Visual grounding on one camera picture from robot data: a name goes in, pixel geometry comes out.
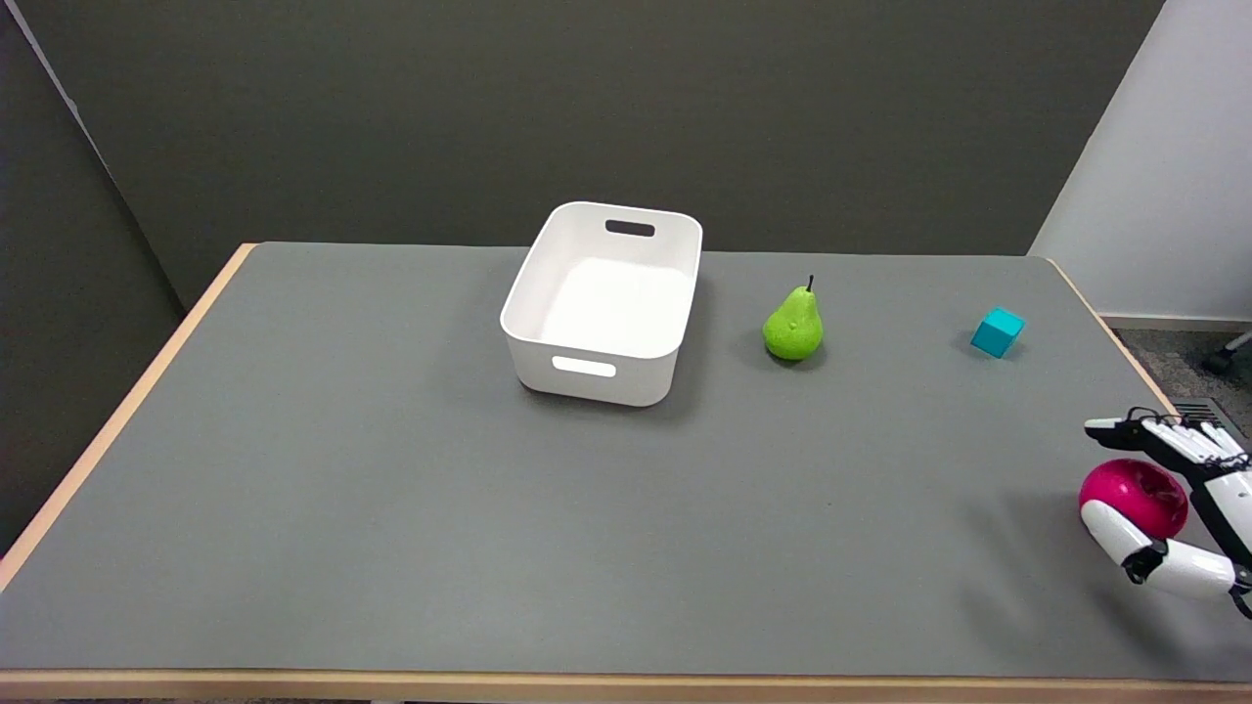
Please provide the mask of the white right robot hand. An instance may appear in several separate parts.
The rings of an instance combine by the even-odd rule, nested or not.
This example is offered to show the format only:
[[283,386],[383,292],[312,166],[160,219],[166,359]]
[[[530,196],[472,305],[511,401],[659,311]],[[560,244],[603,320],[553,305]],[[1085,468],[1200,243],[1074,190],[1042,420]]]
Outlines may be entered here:
[[1101,447],[1141,452],[1092,468],[1079,519],[1131,582],[1229,598],[1249,615],[1249,453],[1207,420],[1132,407],[1088,418]]

